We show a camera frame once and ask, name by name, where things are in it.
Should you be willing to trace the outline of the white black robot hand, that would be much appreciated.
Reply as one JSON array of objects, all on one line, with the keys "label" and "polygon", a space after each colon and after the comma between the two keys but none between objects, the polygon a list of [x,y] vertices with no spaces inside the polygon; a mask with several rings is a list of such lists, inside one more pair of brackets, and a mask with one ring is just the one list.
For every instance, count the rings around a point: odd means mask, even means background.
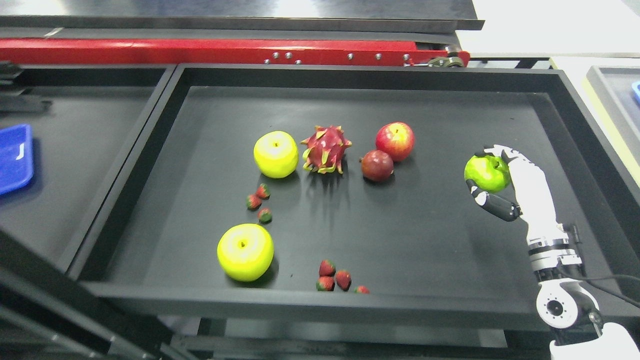
[{"label": "white black robot hand", "polygon": [[531,248],[569,243],[569,236],[557,222],[546,174],[539,166],[523,153],[505,145],[487,146],[475,154],[503,160],[515,192],[515,201],[510,202],[468,179],[467,187],[479,207],[504,221],[521,219],[527,223],[526,244]]}]

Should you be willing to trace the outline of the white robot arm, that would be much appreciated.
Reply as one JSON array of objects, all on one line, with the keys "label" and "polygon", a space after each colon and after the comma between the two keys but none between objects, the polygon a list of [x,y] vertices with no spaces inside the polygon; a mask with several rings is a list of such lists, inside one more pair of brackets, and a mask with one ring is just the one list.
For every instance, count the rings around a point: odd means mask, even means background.
[{"label": "white robot arm", "polygon": [[639,347],[624,326],[605,322],[587,281],[574,227],[558,224],[527,241],[539,291],[535,309],[550,328],[552,360],[637,360]]}]

